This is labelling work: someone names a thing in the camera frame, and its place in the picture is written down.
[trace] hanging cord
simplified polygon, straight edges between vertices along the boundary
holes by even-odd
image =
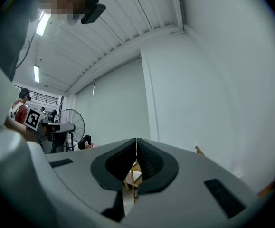
[[[38,27],[39,23],[41,22],[42,17],[44,16],[44,14],[45,14],[45,13],[43,12],[43,14],[42,14],[42,16],[41,16],[41,18],[40,18],[40,20],[39,20],[39,22],[38,22],[38,24],[37,24],[37,27]],[[29,49],[31,48],[31,45],[32,45],[32,42],[33,42],[35,33],[36,33],[36,31],[37,31],[37,27],[36,27],[36,30],[34,31],[33,35],[32,35],[32,39],[31,39],[31,42],[30,42],[30,44],[29,44],[29,46],[28,46],[28,50],[27,50],[27,52],[25,53],[25,56],[24,56],[23,60],[16,66],[16,69],[17,69],[18,67],[20,67],[20,65],[21,65],[21,64],[24,62],[24,60],[26,59],[26,57],[27,57],[27,55],[28,55],[28,52],[29,52]]]

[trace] bag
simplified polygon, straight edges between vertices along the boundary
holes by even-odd
[[[16,112],[18,111],[19,107],[23,106],[22,102],[18,102],[17,105],[15,105],[14,109],[10,108],[9,110],[9,116],[13,119],[15,119]]]

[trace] wooden leg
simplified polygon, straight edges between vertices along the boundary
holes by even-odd
[[[134,179],[133,179],[132,169],[131,169],[131,184],[132,184],[133,199],[134,199],[134,203],[135,203],[135,189],[134,189]]]
[[[128,187],[126,180],[124,180],[123,182],[124,182],[124,185],[126,186],[127,191],[129,191],[129,187]]]

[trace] black slot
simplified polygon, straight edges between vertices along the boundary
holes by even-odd
[[[204,184],[229,219],[245,209],[245,206],[219,180],[208,180]]]
[[[50,162],[50,165],[52,168],[58,167],[58,166],[62,166],[62,165],[67,165],[73,163],[73,161],[71,159],[64,159],[64,160],[60,160],[60,161],[53,161]]]

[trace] person wearing cap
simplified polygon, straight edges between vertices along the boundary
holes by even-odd
[[[31,97],[29,96],[29,90],[27,88],[23,88],[19,93],[19,99],[14,102],[12,109],[19,103],[23,103],[21,107],[18,108],[18,110],[15,112],[15,121],[21,124],[24,124],[24,120],[28,114],[28,107],[24,104],[27,101],[30,101]]]

